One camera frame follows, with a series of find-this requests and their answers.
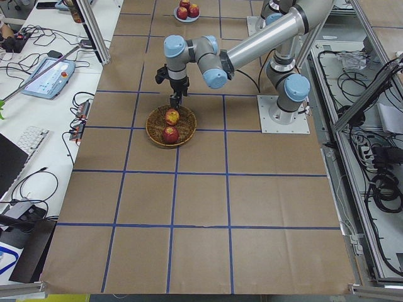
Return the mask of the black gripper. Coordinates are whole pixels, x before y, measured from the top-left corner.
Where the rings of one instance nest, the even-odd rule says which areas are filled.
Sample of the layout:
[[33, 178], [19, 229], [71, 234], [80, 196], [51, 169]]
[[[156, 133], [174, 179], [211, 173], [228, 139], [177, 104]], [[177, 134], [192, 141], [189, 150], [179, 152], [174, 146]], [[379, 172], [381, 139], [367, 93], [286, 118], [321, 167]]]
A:
[[188, 96], [188, 88], [190, 86], [189, 77], [184, 77], [179, 80], [170, 78], [169, 83], [174, 93], [169, 97], [170, 108], [178, 109], [181, 102], [181, 96]]

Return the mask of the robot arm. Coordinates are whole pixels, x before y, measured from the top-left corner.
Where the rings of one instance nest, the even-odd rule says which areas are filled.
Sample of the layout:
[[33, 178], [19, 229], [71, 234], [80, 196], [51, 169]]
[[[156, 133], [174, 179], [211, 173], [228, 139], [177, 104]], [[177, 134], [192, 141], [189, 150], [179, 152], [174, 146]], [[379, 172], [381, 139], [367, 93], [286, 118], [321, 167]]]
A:
[[266, 74], [278, 97], [269, 115], [278, 124], [290, 125], [310, 92], [309, 80], [294, 69], [295, 39], [323, 23], [332, 7], [332, 1], [278, 1], [279, 17], [263, 9], [265, 27], [230, 50], [219, 50], [214, 36], [185, 40], [180, 35], [170, 35], [164, 40], [166, 64], [157, 70], [155, 80], [158, 84], [169, 81], [173, 89], [170, 104], [177, 108], [190, 85], [188, 63], [197, 64], [209, 88], [220, 89], [233, 78], [236, 69], [273, 50]]
[[264, 0], [256, 29], [262, 30], [266, 25], [287, 14], [294, 4], [293, 0]]

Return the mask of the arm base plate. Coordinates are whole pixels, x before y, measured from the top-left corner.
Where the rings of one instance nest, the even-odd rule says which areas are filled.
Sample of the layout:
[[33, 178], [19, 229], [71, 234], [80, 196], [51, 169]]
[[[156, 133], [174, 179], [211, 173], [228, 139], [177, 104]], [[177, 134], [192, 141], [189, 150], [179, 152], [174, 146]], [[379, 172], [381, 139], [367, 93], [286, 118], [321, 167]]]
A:
[[265, 134], [309, 135], [309, 124], [303, 104], [292, 113], [282, 111], [278, 96], [257, 95], [261, 132]]

